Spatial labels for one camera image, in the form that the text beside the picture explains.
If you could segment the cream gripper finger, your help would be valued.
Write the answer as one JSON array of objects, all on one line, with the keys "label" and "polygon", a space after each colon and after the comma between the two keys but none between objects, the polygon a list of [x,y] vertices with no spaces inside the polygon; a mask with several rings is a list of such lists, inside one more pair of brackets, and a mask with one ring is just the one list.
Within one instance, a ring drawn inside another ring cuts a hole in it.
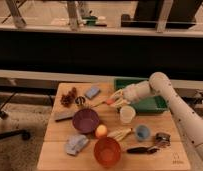
[{"label": "cream gripper finger", "polygon": [[111,100],[117,100],[117,99],[122,98],[122,97],[123,97],[123,90],[119,89],[110,96],[110,99]]},{"label": "cream gripper finger", "polygon": [[130,104],[130,102],[129,102],[128,100],[126,100],[126,99],[124,99],[124,98],[118,98],[118,99],[114,102],[113,106],[114,106],[115,108],[120,108],[120,107],[129,105],[129,104]]}]

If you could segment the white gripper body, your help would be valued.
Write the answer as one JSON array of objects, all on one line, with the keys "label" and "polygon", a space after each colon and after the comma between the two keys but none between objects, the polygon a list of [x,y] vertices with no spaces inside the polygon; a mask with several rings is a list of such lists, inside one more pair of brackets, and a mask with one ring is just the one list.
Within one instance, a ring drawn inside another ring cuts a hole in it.
[{"label": "white gripper body", "polygon": [[131,84],[123,89],[123,97],[129,102],[139,102],[152,95],[148,81]]}]

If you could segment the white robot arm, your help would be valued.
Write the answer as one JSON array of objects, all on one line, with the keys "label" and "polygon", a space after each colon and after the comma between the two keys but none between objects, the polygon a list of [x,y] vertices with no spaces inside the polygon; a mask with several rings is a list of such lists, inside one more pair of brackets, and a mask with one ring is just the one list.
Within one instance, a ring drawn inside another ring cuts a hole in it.
[{"label": "white robot arm", "polygon": [[155,72],[147,81],[117,90],[109,100],[111,107],[119,108],[152,96],[161,96],[167,102],[203,161],[203,119],[177,94],[166,74]]}]

